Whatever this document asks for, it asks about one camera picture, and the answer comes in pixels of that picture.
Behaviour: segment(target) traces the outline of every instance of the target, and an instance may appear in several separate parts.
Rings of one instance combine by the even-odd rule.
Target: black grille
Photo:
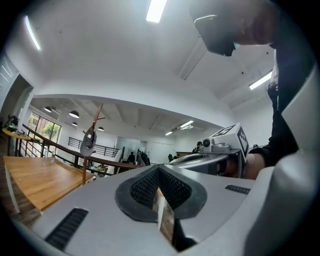
[[[231,190],[234,192],[242,193],[248,195],[250,192],[250,188],[245,188],[241,186],[228,185],[225,187],[226,190]]]
[[[159,170],[159,186],[173,210],[182,205],[192,193],[190,186],[161,169]]]
[[[72,209],[72,211],[70,211],[58,226],[49,234],[45,241],[62,251],[75,234],[87,214],[88,211],[85,209]]]
[[[207,201],[207,191],[198,182],[171,168],[174,169],[165,165],[145,167],[145,171],[125,180],[115,191],[118,207],[133,220],[157,222],[158,213],[153,211],[153,202],[160,188],[175,219],[195,217]]]
[[[130,194],[138,203],[152,209],[158,187],[158,172],[154,170],[134,183],[130,188]]]

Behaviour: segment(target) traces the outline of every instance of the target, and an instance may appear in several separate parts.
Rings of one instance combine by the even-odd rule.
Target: window
[[[46,139],[51,140],[54,143],[58,142],[61,125],[51,122],[43,118],[42,116],[39,116],[32,112],[29,118],[28,127],[33,131],[35,131],[36,133],[40,134],[41,136],[45,137]],[[34,135],[33,133],[29,132],[28,135],[31,138],[37,140],[40,144],[42,143],[42,139]],[[37,157],[40,157],[41,145],[34,142],[32,144],[37,149],[37,150],[33,149],[33,153]],[[49,150],[50,151],[56,150],[56,148],[51,146]]]

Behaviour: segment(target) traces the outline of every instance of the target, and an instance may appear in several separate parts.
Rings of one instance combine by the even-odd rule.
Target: black sleeve
[[[284,156],[283,151],[283,117],[278,111],[278,89],[276,87],[268,88],[268,95],[272,101],[272,132],[268,145],[252,149],[249,154],[259,154],[263,157],[265,167],[275,166]]]
[[[252,149],[249,154],[259,154],[263,157],[265,167],[275,166],[284,156],[282,140],[282,116],[280,113],[273,112],[272,133],[268,145]]]

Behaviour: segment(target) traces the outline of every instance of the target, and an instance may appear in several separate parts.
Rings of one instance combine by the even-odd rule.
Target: black mesh pad
[[[115,201],[132,219],[157,222],[158,213],[152,208],[158,188],[174,211],[175,219],[195,217],[207,201],[207,191],[201,184],[165,165],[151,166],[121,183],[115,192]]]

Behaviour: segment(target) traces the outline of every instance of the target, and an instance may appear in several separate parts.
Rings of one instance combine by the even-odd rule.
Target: ceiling
[[[33,64],[46,77],[81,62],[141,70],[157,64],[183,80],[209,88],[233,110],[267,97],[267,82],[253,91],[249,85],[273,68],[274,50],[240,46],[231,57],[208,52],[198,38],[188,3],[168,0],[160,23],[152,23],[146,21],[150,0],[48,0],[26,10],[41,51],[35,51],[30,38],[22,41],[28,41],[26,49],[32,52]],[[93,103],[81,104],[95,112]],[[130,114],[132,109],[104,108],[111,120],[138,122]],[[148,115],[154,115],[142,112],[149,123],[142,118],[139,125],[147,128]],[[164,118],[157,126],[166,130],[175,121]]]
[[[85,119],[89,122],[94,120],[98,107],[101,103],[91,99],[76,98],[33,98],[30,105],[52,118],[71,125]],[[58,112],[48,113],[44,110],[46,106],[54,107]],[[78,111],[80,119],[70,118],[69,112]],[[193,120],[194,131],[206,131],[217,126],[202,120],[196,120],[177,113],[159,112],[155,109],[141,107],[137,104],[123,104],[114,102],[103,102],[99,117],[105,117],[106,123],[116,123],[118,126],[126,125],[135,128],[148,129],[159,132],[163,136],[176,127],[179,127],[189,120]]]

